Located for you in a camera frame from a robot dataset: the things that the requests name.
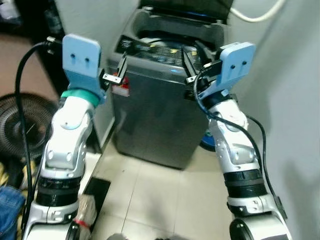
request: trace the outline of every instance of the white cable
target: white cable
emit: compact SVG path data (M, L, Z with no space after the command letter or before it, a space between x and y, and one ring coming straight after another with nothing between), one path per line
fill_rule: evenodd
M243 15L241 12L239 12L237 9L234 9L233 7L230 8L230 12L233 13L236 17L240 18L243 21L249 22L249 23L258 23L265 21L269 18L271 18L273 15L275 15L285 4L286 0L278 0L272 8L268 12L266 12L264 15L259 17L247 17Z

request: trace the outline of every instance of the black cable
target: black cable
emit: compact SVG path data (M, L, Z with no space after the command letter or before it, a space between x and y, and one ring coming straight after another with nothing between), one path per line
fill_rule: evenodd
M21 83L21 76L23 69L26 65L27 60L30 58L30 56L37 51L38 49L42 48L45 46L45 42L40 42L35 44L21 59L17 72L16 72L16 77L15 77L15 101L18 109L18 114L20 118L20 124L21 124L21 131L22 131L22 140L23 140L23 147L25 151L25 161L26 161L26 174L27 174L27 198L26 198L26 205L23 211L23 216L22 216L22 223L21 223L21 228L22 228L22 236L24 234L24 230L26 227L26 223L29 218L29 213L30 213L30 207L31 203L33 201L32 198L32 193L33 193L33 186L32 186L32 171L31 171L31 160L30 160L30 151L29 151L29 145L27 141L27 128L26 128L26 118L24 114L24 109L22 105L22 100L21 100L21 93L20 93L20 83Z
M223 119L221 117L218 117L217 115L209 112L208 109L206 109L206 107L202 104L200 98L199 98L199 95L198 95L198 81L200 79L200 77L202 77L202 75L204 74L205 70L202 69L199 74L196 76L195 80L194 80L194 85L193 85L193 92L194 92L194 97L195 97L195 100L198 104L198 106L200 107L200 109L207 115L209 116L210 118L216 120L216 121L219 121L219 122L222 122L224 124L227 124L227 125L230 125L236 129L238 129L239 131L243 132L244 135L249 139L249 141L251 142L252 146L253 146L253 149L255 151L255 154L256 154L256 157L257 157L257 160L258 160L258 164L259 164L259 167L260 167L260 172L261 174L263 173L263 168L262 168L262 160L261 160L261 155L260 155L260 151L259 151L259 148L254 140L254 138L250 135L250 133L244 129L242 126L232 122L232 121L228 121L226 119Z
M38 180L39 180L39 176L40 176L40 172L41 172L41 167L42 167L42 164L43 164L43 161L44 161L44 154L45 154L47 142L48 142L49 137L50 137L50 131L51 131L51 123L49 123L49 125L48 125L48 127L46 128L46 131L45 131L42 157L41 157L41 161L40 161L38 170L36 172L36 175L35 175L35 178L34 178L34 182L33 182L33 186L32 186L32 195L31 195L32 199L35 198L35 193L36 193L36 188L37 188L37 184L38 184Z
M190 46L195 46L195 43L191 40L187 40L187 39L173 39L173 38L160 38L157 40L152 40L149 42L146 42L147 44L154 44L154 43L158 43L158 42L173 42L173 43L183 43L185 45L190 45Z
M248 119L250 119L251 121L253 121L255 124L258 125L258 127L261 130L261 134L262 134L262 165L263 165L263 171L264 171L264 175L265 175L265 180L266 180L266 184L268 185L271 194L275 197L276 193L271 185L270 182L270 178L269 178L269 173L268 173L268 168L267 168L267 159L266 159L266 150L267 150L267 137L266 137L266 131L264 126L254 117L246 115L246 117Z

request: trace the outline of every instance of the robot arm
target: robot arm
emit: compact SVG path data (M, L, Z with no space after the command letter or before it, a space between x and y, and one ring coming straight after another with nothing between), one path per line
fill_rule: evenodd
M222 47L219 60L205 65L199 73L201 76L197 77L208 80L216 76L216 79L209 86L200 84L204 87L194 93L211 116L245 130L248 129L247 117L229 95L229 90L248 74L254 52L254 45L248 42ZM230 224L231 239L291 240L281 209L275 202L277 198L265 187L263 170L252 142L239 127L217 119L210 119L209 129L216 141L216 154L228 190L227 206L234 215Z
M86 141L92 131L95 108L106 100L109 82L120 84L127 70L123 56L118 76L99 68L98 42L69 34L62 41L62 64L69 79L65 99L52 118L52 136L47 142L38 180L36 199L30 207L23 240L79 239L73 222L79 201L80 182L85 172Z

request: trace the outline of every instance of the washing machine lid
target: washing machine lid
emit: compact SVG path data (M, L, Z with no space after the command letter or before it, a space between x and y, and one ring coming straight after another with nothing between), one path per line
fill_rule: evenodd
M168 14L189 15L227 22L233 0L140 0L140 7L153 7Z

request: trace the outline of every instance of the washing machine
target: washing machine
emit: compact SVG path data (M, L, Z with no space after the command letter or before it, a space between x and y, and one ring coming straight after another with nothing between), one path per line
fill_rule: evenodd
M196 71L200 41L214 52L226 43L232 0L141 0L108 57L111 72L124 53L123 85L112 86L116 149L184 169L208 127L187 77L185 52Z

